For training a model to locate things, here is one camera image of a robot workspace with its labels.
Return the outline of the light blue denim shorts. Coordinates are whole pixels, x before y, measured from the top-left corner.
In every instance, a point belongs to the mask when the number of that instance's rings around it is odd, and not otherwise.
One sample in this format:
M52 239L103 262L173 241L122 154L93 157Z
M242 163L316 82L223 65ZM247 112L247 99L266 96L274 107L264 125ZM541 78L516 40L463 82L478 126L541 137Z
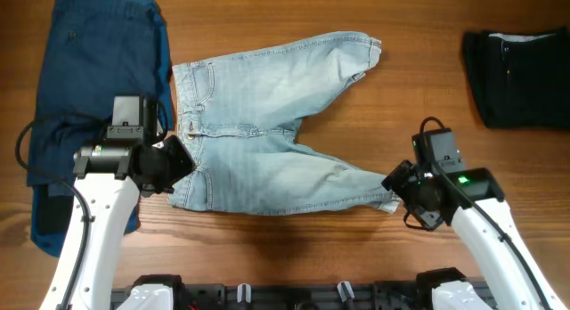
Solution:
M378 39L332 32L173 68L177 133L195 170L168 202L194 211L286 216L371 206L394 212L383 175L297 143L304 118L375 67Z

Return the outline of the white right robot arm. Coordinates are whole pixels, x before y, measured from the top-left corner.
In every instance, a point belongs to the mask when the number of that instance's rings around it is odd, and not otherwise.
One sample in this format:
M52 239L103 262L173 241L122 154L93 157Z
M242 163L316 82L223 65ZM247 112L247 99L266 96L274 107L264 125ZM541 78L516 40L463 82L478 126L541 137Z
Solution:
M564 309L525 245L506 195L484 168L449 172L404 160L382 182L403 200L411 228L453 229L476 260L500 309Z

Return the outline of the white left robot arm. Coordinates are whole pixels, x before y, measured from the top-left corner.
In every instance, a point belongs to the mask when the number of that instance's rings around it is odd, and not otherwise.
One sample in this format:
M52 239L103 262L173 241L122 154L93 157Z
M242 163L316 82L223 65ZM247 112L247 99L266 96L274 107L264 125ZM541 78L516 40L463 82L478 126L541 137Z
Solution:
M92 141L75 160L76 199L44 309L107 309L128 219L141 197L171 193L195 168L180 139Z

